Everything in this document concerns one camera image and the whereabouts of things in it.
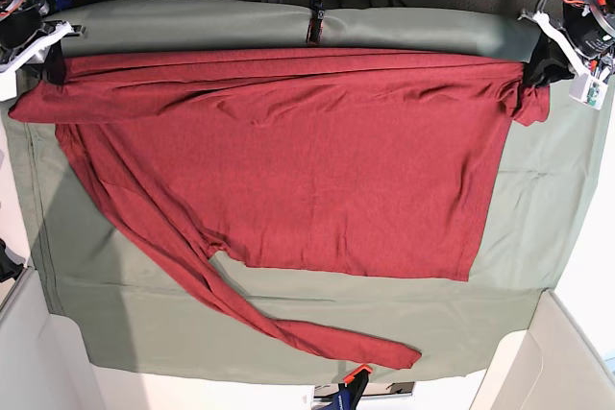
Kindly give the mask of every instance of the red fabric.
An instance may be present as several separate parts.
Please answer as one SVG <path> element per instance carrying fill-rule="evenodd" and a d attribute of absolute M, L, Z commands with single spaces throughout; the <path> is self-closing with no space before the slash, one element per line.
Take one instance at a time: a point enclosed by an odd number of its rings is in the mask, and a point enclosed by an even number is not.
<path fill-rule="evenodd" d="M 409 368 L 401 343 L 269 319 L 209 264 L 465 280 L 513 118 L 544 120 L 519 63 L 382 50 L 79 58 L 12 117 L 56 123 L 100 210 L 197 300 L 288 345 Z"/>

